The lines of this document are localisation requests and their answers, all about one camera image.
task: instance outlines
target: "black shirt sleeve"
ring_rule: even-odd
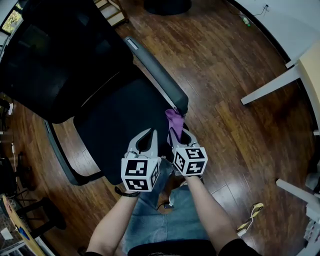
[[[261,256],[240,238],[228,242],[221,249],[219,256],[232,256],[238,254],[246,256]]]
[[[88,251],[85,253],[85,256],[101,256],[101,254],[96,253],[96,252],[92,252],[92,251]]]

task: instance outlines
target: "chair armrest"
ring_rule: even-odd
[[[184,116],[188,111],[189,99],[176,81],[169,75],[159,61],[131,36],[127,36],[124,42],[158,82],[176,106],[179,113]]]

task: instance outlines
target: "wooden floor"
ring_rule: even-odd
[[[189,97],[185,122],[206,148],[208,190],[235,227],[249,218],[254,203],[264,203],[243,239],[265,256],[296,255],[308,222],[305,204],[275,180],[305,187],[315,151],[307,100],[294,82],[246,106],[240,102],[286,70],[282,58],[254,25],[247,27],[219,0],[193,0],[188,13],[175,16],[149,14],[141,0],[121,2],[130,23],[116,31],[144,44]],[[16,150],[26,153],[33,168],[33,194],[49,197],[67,223],[66,230],[52,229],[45,237],[60,255],[76,255],[119,197],[105,178],[71,185],[44,121],[15,106],[10,127]],[[81,174],[97,172],[72,120],[55,129],[72,167]]]

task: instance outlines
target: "denim jeans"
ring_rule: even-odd
[[[172,190],[170,201],[174,209],[169,214],[157,211],[159,194],[165,188],[172,164],[162,159],[160,175],[151,192],[142,192],[135,205],[124,234],[123,252],[143,244],[176,240],[209,240],[195,208],[187,185]]]

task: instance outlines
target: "cable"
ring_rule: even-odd
[[[265,11],[265,9],[266,9],[267,7],[269,7],[269,5],[266,4],[266,5],[263,7],[263,10],[262,10],[262,12],[261,12],[260,14],[254,14],[253,16],[259,16],[259,15],[263,14],[264,11]]]
[[[16,154],[15,154],[15,152],[13,152],[13,161],[14,161],[14,172],[16,172],[17,167],[16,167]]]
[[[160,208],[160,206],[163,206],[163,205],[165,205],[165,204],[167,204],[168,202],[163,202],[162,204],[160,204],[159,206],[158,206],[158,208],[156,209],[157,211],[159,210],[159,208]]]
[[[229,13],[231,13],[232,15],[239,15],[239,14],[241,14],[241,12],[240,12],[240,13],[234,13],[234,12],[232,12],[232,11],[230,10],[228,4],[227,4],[227,0],[222,0],[222,2],[224,3],[224,5],[226,6],[226,8],[228,9]],[[259,16],[259,15],[263,14],[267,7],[269,7],[269,5],[266,4],[266,5],[263,7],[263,10],[262,10],[261,13],[259,13],[259,14],[253,14],[253,16]]]
[[[254,214],[254,210],[255,210],[255,208],[253,207],[253,209],[252,209],[252,211],[251,211],[251,222],[250,222],[250,224],[249,224],[249,226],[245,229],[246,231],[250,228],[250,226],[252,225],[252,223],[254,223],[254,217],[253,217],[253,214]]]

